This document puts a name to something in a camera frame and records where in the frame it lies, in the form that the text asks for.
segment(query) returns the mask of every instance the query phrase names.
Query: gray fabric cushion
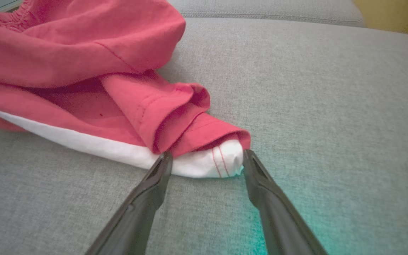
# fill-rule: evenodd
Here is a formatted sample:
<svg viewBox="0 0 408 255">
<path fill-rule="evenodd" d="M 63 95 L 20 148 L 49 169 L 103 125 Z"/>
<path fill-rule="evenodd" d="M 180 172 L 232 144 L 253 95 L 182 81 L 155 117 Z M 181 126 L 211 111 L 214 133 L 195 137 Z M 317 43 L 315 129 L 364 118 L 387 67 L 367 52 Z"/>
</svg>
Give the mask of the gray fabric cushion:
<svg viewBox="0 0 408 255">
<path fill-rule="evenodd" d="M 351 0 L 168 0 L 185 17 L 285 19 L 364 27 Z"/>
<path fill-rule="evenodd" d="M 170 81 L 248 129 L 331 255 L 408 254 L 408 35 L 187 19 Z M 82 254 L 144 171 L 0 131 L 0 254 Z M 172 176 L 148 255 L 266 254 L 242 176 Z"/>
</svg>

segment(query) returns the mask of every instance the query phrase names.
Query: upholstery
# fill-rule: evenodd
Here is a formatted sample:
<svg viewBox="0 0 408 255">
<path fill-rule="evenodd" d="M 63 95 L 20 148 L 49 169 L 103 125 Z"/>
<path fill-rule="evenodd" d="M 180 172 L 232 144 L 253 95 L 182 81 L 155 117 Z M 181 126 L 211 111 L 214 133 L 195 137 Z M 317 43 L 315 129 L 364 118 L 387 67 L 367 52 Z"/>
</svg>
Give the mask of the upholstery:
<svg viewBox="0 0 408 255">
<path fill-rule="evenodd" d="M 284 19 L 363 27 L 351 0 L 169 0 L 184 17 Z"/>
<path fill-rule="evenodd" d="M 160 73 L 198 82 L 331 255 L 408 254 L 408 35 L 188 18 Z M 0 130 L 0 254 L 83 254 L 144 171 Z M 266 254 L 243 176 L 172 176 L 146 254 Z"/>
</svg>

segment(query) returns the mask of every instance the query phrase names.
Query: folded cloth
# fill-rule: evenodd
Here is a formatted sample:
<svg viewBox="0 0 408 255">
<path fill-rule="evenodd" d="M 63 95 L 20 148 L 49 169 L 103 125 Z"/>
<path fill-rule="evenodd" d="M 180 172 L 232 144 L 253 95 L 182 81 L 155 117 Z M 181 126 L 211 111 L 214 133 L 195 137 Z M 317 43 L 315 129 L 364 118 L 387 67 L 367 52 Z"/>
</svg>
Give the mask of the folded cloth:
<svg viewBox="0 0 408 255">
<path fill-rule="evenodd" d="M 0 128 L 173 174 L 240 174 L 250 135 L 205 113 L 207 90 L 170 84 L 185 20 L 166 0 L 25 0 L 0 13 Z"/>
</svg>

